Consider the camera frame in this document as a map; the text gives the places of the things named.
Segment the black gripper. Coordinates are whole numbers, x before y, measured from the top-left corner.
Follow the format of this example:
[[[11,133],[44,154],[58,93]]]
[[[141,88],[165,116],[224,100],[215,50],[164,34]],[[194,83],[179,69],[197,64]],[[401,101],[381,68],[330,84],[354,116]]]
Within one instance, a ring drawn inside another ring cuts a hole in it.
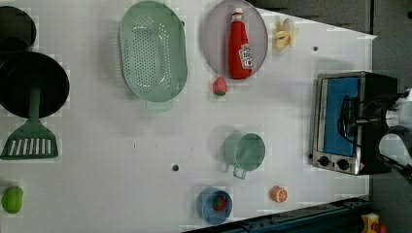
[[[358,113],[355,123],[357,127],[369,125],[384,130],[388,128],[386,123],[386,111],[383,108]]]

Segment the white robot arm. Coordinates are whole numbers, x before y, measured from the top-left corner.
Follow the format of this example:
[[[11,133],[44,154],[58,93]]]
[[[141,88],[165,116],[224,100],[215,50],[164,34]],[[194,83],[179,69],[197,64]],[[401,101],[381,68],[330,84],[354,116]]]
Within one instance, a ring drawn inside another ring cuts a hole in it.
[[[387,108],[381,108],[374,116],[360,116],[355,120],[355,125],[376,124],[383,127],[384,134],[378,138],[376,157],[386,166],[399,172],[406,181],[411,183],[411,89],[407,88],[403,93],[383,95],[360,102],[364,107],[378,103],[387,104]],[[388,135],[396,135],[402,142],[404,155],[387,155],[382,153],[384,148],[383,138]]]

